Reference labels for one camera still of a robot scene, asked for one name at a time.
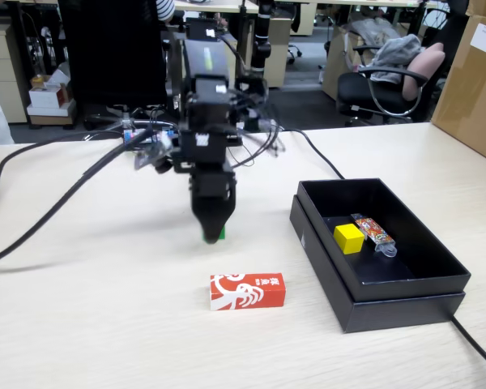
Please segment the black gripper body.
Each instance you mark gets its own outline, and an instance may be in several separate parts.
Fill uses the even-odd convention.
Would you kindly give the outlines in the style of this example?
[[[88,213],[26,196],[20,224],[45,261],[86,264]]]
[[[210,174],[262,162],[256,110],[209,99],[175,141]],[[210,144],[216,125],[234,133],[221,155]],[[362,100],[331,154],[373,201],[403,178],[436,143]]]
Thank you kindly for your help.
[[[197,163],[190,172],[190,189],[195,198],[228,199],[235,185],[235,173],[227,160]]]

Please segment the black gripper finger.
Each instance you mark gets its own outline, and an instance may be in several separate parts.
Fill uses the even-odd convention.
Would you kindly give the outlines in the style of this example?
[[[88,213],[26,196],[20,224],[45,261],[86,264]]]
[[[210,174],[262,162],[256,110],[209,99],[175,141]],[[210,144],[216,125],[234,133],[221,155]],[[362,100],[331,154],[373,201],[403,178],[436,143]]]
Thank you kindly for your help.
[[[202,227],[206,243],[215,244],[222,234],[225,224],[236,207],[236,195],[231,193],[226,199],[222,197],[191,198],[191,209]]]

